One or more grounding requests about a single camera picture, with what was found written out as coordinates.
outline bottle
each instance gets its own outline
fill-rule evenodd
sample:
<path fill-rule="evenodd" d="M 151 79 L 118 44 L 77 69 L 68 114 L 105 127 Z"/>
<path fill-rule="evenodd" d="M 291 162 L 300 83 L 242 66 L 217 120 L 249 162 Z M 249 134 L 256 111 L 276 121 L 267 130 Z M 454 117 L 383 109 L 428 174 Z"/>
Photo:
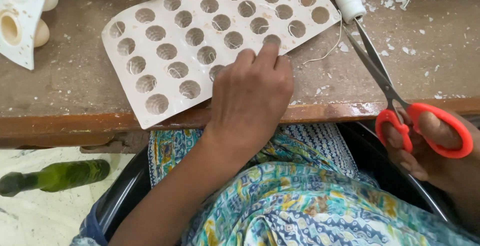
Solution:
<path fill-rule="evenodd" d="M 11 172 L 0 179 L 0 195 L 13 197 L 34 189 L 54 193 L 104 180 L 110 164 L 103 159 L 50 164 L 39 172 Z"/>

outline white marble floor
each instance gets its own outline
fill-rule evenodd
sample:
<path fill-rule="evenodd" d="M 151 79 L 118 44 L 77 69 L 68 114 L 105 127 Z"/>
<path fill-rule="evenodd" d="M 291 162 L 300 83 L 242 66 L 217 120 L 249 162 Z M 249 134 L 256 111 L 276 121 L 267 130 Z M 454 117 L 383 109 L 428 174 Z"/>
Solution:
<path fill-rule="evenodd" d="M 34 172 L 51 163 L 105 159 L 110 175 L 94 184 L 58 193 L 40 190 L 15 197 L 0 196 L 2 246 L 68 245 L 91 206 L 110 187 L 134 155 L 81 154 L 78 147 L 46 150 L 0 150 L 0 177 L 9 172 Z"/>

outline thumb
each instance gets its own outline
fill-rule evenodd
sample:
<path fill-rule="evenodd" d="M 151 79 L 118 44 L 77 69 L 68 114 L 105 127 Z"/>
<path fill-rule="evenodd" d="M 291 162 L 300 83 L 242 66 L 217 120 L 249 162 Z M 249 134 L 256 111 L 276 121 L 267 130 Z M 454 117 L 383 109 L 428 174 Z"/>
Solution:
<path fill-rule="evenodd" d="M 431 112 L 423 112 L 418 118 L 418 128 L 423 137 L 446 149 L 462 148 L 462 139 L 450 125 L 440 120 Z"/>

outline person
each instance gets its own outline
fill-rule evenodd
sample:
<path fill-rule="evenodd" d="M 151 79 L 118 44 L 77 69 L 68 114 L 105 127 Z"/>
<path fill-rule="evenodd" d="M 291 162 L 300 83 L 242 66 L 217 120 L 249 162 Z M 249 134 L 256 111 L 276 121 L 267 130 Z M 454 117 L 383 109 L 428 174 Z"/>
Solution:
<path fill-rule="evenodd" d="M 359 174 L 335 124 L 278 128 L 293 94 L 291 62 L 274 44 L 241 51 L 213 83 L 201 130 L 152 132 L 156 184 L 109 245 L 477 245 L 463 229 L 380 190 Z M 405 123 L 411 125 L 402 112 Z M 480 231 L 480 132 L 462 159 L 436 154 L 412 131 L 413 152 L 382 125 L 389 158 L 444 190 L 470 232 Z M 431 113 L 422 134 L 459 149 L 458 134 Z"/>

